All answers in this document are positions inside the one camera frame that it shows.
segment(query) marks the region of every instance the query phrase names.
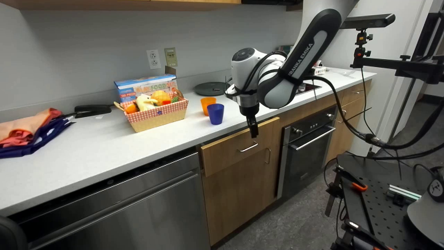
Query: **black metal table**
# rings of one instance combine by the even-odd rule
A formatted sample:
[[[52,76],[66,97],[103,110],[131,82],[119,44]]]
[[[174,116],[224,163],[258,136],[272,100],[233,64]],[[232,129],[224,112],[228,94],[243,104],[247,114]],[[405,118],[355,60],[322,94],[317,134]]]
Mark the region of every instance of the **black metal table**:
[[[423,236],[408,220],[407,206],[394,205],[385,193],[389,185],[422,195],[432,181],[429,172],[401,164],[374,161],[351,155],[340,155],[338,164],[368,185],[367,191],[359,193],[352,189],[351,182],[342,178],[344,203],[349,219],[370,231],[379,240],[394,250],[429,250],[436,246]],[[372,250],[369,244],[355,238],[354,247]]]

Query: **orange cup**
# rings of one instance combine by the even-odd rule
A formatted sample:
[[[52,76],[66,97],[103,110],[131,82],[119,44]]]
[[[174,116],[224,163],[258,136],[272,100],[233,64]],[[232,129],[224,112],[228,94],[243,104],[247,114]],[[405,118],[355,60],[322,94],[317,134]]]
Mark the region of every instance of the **orange cup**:
[[[202,104],[203,114],[208,116],[208,110],[206,108],[208,105],[215,104],[216,98],[215,97],[205,97],[205,98],[200,99],[200,103]]]

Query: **folded cloth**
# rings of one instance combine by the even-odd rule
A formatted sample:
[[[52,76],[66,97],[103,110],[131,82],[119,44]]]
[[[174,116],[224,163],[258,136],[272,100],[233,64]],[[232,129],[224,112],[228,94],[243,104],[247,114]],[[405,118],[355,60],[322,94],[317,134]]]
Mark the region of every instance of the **folded cloth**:
[[[70,122],[68,118],[56,118],[50,121],[47,125],[39,128],[36,131],[33,140],[28,145],[0,148],[0,159],[32,154],[58,136],[73,123],[75,122]]]
[[[27,145],[36,131],[62,114],[56,109],[47,109],[32,117],[0,123],[0,148]]]

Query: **basket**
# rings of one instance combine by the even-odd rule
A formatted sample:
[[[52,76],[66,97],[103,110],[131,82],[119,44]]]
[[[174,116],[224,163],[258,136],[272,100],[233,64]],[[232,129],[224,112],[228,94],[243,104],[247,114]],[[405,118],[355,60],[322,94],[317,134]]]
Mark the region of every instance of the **basket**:
[[[174,93],[168,93],[171,98],[175,97]],[[132,104],[132,101],[123,102],[122,106],[126,107]],[[179,97],[179,101],[166,105],[159,106],[155,109],[150,109],[143,112],[135,112],[125,116],[130,122],[135,132],[141,132],[147,129],[159,127],[174,121],[179,121],[185,118],[186,108],[188,106],[188,100]]]

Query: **electrical outlet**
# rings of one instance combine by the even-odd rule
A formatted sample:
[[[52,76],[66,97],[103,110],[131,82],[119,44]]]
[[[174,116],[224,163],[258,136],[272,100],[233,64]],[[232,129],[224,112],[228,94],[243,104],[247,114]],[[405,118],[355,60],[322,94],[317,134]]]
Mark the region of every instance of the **electrical outlet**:
[[[159,50],[152,49],[147,50],[148,63],[150,65],[150,69],[160,69],[160,59],[159,59]]]
[[[176,48],[165,48],[166,64],[170,67],[177,67]]]

